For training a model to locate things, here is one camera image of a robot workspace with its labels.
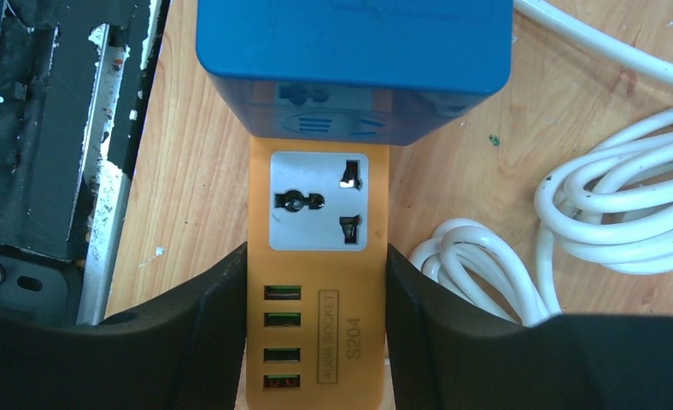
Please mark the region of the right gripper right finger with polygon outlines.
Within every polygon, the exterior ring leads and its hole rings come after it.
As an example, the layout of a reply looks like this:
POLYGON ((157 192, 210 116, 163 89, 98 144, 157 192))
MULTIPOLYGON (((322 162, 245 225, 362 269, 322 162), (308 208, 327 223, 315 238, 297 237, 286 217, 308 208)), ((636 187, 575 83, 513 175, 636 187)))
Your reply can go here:
POLYGON ((397 249, 386 331, 399 409, 673 409, 673 317, 495 317, 397 249))

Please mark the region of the blue cube adapter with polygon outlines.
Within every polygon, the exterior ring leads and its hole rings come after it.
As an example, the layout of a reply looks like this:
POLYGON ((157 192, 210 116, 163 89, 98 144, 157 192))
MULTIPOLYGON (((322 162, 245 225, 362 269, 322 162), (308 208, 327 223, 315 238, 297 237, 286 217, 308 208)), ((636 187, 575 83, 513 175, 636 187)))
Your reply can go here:
POLYGON ((498 92, 510 1, 200 1, 196 54, 256 137, 409 145, 498 92))

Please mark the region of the orange power strip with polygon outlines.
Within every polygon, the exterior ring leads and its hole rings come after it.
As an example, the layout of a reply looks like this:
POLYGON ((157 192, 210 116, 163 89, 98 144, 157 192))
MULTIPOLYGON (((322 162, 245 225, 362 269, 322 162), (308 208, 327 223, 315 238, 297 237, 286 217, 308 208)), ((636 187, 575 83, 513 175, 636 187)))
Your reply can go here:
POLYGON ((251 409, 377 409, 385 385, 389 149, 252 138, 251 409))

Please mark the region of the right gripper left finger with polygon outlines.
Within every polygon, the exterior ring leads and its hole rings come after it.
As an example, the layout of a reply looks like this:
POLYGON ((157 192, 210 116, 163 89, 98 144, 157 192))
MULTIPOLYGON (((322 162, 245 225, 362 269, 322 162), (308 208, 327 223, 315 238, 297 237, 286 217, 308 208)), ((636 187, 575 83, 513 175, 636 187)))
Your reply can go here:
POLYGON ((0 313, 0 409, 232 409, 246 342, 247 248, 98 325, 0 313))

